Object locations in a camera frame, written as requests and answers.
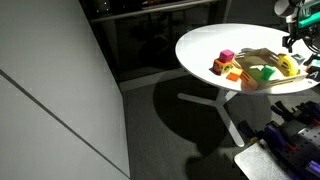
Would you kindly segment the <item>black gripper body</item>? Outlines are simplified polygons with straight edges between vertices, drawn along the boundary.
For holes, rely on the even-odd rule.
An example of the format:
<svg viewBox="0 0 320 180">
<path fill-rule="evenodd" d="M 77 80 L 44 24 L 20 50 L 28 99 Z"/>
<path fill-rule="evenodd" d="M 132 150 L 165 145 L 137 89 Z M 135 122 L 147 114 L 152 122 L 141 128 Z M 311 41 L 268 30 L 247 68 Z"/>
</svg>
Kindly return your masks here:
<svg viewBox="0 0 320 180">
<path fill-rule="evenodd" d="M 282 46 L 285 47 L 289 53 L 293 51 L 292 46 L 296 41 L 300 39 L 297 33 L 289 34 L 288 36 L 282 37 Z"/>
</svg>

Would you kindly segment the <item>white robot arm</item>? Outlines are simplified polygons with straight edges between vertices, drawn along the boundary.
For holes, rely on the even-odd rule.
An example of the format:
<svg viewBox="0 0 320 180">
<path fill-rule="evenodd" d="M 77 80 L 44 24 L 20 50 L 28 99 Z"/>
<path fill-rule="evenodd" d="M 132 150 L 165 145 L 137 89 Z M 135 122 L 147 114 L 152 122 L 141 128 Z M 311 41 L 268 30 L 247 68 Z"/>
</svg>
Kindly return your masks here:
<svg viewBox="0 0 320 180">
<path fill-rule="evenodd" d="M 288 26 L 288 36 L 282 38 L 282 46 L 292 51 L 293 44 L 302 40 L 309 50 L 319 53 L 314 45 L 319 35 L 320 11 L 312 9 L 320 4 L 320 0 L 277 0 L 274 12 L 284 18 Z"/>
</svg>

